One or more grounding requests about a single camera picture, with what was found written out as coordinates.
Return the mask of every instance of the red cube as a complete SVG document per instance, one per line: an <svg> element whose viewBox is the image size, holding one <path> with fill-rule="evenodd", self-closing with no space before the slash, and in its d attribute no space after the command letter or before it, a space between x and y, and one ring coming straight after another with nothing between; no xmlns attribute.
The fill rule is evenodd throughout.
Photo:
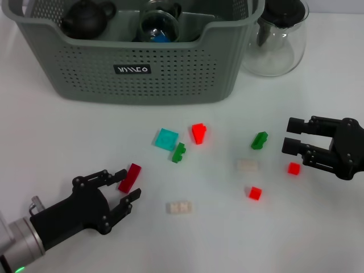
<svg viewBox="0 0 364 273"><path fill-rule="evenodd" d="M262 190L256 187L251 187L249 198L254 200L259 200L260 196L262 195Z"/></svg>
<svg viewBox="0 0 364 273"><path fill-rule="evenodd" d="M288 166L288 173L290 173L292 175L299 175L300 170L301 170L301 165L300 164L290 162L290 164Z"/></svg>

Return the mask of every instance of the red block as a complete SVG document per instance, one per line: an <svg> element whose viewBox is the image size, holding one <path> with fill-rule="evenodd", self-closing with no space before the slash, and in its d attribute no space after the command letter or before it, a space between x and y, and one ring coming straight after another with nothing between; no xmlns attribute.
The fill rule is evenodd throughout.
<svg viewBox="0 0 364 273"><path fill-rule="evenodd" d="M204 142L205 133L207 131L206 126L203 123L192 125L192 134L195 138L196 144L202 144Z"/></svg>
<svg viewBox="0 0 364 273"><path fill-rule="evenodd" d="M301 165L297 163L290 162L288 166L288 173L293 175L299 175L301 170Z"/></svg>
<svg viewBox="0 0 364 273"><path fill-rule="evenodd" d="M127 172L126 178L121 181L120 185L119 185L119 191L122 191L123 193L129 193L131 187L134 185L140 171L141 171L141 167L136 165L136 164L132 164L130 166L129 171Z"/></svg>
<svg viewBox="0 0 364 273"><path fill-rule="evenodd" d="M249 198L254 200L259 200L260 196L262 195L262 190L256 187L251 187Z"/></svg>

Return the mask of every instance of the green lego brick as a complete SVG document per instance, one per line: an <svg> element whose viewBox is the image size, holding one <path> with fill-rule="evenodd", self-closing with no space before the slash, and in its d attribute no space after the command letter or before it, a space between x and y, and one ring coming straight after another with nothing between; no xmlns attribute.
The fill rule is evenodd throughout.
<svg viewBox="0 0 364 273"><path fill-rule="evenodd" d="M265 141L267 141L267 138L268 138L268 134L266 132L258 133L258 135L255 137L253 143L251 144L251 148L253 150L260 150L261 148L263 148L263 144Z"/></svg>
<svg viewBox="0 0 364 273"><path fill-rule="evenodd" d="M182 154L184 154L185 152L186 152L186 148L184 147L184 144L180 142L177 146L175 153L173 154L172 161L174 163L178 163L179 161L181 161Z"/></svg>

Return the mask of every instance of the glass jar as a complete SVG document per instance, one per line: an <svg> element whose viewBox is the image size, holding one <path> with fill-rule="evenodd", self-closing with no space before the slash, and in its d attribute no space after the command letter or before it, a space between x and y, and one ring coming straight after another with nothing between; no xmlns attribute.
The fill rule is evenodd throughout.
<svg viewBox="0 0 364 273"><path fill-rule="evenodd" d="M266 0L262 16L254 24L243 66L261 76L280 76L293 70L305 51L304 21L308 14L303 0Z"/></svg>

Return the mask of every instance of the teapot lid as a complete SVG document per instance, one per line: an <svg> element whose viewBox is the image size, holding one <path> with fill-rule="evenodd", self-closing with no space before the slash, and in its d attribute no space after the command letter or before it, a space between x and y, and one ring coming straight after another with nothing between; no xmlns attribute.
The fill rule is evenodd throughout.
<svg viewBox="0 0 364 273"><path fill-rule="evenodd" d="M305 17L305 6L300 0L266 0L261 16L279 28L290 28Z"/></svg>
<svg viewBox="0 0 364 273"><path fill-rule="evenodd" d="M90 0L77 2L71 10L72 16L77 18L90 18L96 15L98 6Z"/></svg>

